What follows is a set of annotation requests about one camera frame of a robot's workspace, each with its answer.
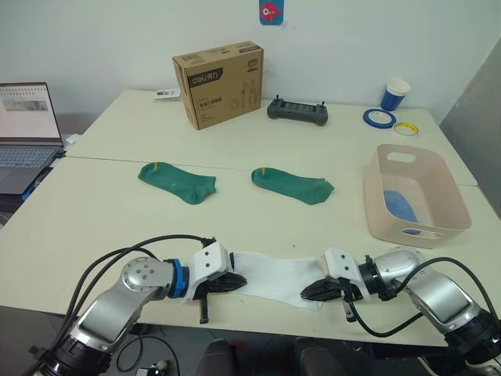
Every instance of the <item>laptop keyboard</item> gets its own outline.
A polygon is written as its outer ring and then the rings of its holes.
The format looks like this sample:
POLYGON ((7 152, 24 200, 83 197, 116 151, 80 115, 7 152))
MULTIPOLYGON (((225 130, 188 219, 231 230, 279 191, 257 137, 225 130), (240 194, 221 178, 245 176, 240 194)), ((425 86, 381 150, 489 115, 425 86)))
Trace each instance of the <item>laptop keyboard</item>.
POLYGON ((56 154, 56 149, 0 147, 0 167, 40 168, 56 154))

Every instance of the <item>cardboard box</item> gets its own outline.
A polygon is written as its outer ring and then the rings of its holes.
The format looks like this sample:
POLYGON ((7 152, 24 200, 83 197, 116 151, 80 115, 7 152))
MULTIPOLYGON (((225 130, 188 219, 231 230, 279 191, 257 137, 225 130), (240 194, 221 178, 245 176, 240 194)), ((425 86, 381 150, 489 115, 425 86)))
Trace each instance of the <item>cardboard box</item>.
POLYGON ((255 43, 225 45, 172 59, 186 113, 196 129, 261 107, 263 49, 255 43))

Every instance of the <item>basket handle hole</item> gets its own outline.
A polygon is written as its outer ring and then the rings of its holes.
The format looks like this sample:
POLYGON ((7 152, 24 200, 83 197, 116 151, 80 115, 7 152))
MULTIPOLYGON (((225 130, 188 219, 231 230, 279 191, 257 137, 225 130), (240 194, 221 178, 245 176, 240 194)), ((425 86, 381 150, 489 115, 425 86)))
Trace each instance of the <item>basket handle hole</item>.
POLYGON ((413 163, 416 160, 416 156, 414 154, 397 153, 396 151, 392 151, 391 153, 388 153, 386 158, 389 161, 397 161, 397 162, 404 162, 404 163, 413 163))
POLYGON ((443 233, 435 233, 433 231, 418 230, 418 229, 403 229, 402 232, 405 235, 410 235, 411 237, 422 237, 424 239, 440 239, 443 233))

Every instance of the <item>blue ring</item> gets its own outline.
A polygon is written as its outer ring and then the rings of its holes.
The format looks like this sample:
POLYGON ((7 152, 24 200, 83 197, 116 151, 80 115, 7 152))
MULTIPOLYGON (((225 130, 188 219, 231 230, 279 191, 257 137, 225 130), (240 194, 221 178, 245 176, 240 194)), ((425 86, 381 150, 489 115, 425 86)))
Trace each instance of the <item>blue ring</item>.
POLYGON ((182 291, 186 288, 186 282, 183 280, 182 267, 179 260, 174 258, 172 259, 172 263, 174 264, 176 275, 178 276, 177 281, 175 282, 174 294, 172 294, 172 298, 175 299, 181 296, 182 291))
POLYGON ((365 123, 367 123, 368 125, 371 125, 373 126, 374 128, 378 128, 378 129, 387 129, 387 128, 391 128, 393 127, 393 125, 397 122, 397 119, 395 118, 395 116, 393 116, 393 114, 391 112, 388 112, 388 111, 385 111, 385 110, 381 110, 379 108, 372 108, 370 110, 367 110, 366 112, 363 113, 363 120, 365 123), (376 111, 379 111, 379 112, 382 112, 386 115, 388 115, 390 118, 391 118, 391 121, 389 123, 377 123, 375 122, 374 120, 371 120, 369 118, 369 115, 373 112, 376 112, 376 111))

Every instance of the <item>laptop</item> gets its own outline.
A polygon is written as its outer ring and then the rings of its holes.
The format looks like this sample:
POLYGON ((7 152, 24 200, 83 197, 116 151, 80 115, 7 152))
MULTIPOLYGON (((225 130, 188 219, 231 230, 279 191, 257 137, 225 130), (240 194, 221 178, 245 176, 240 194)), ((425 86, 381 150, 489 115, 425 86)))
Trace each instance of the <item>laptop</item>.
POLYGON ((47 84, 0 84, 0 193, 24 192, 62 151, 47 84))

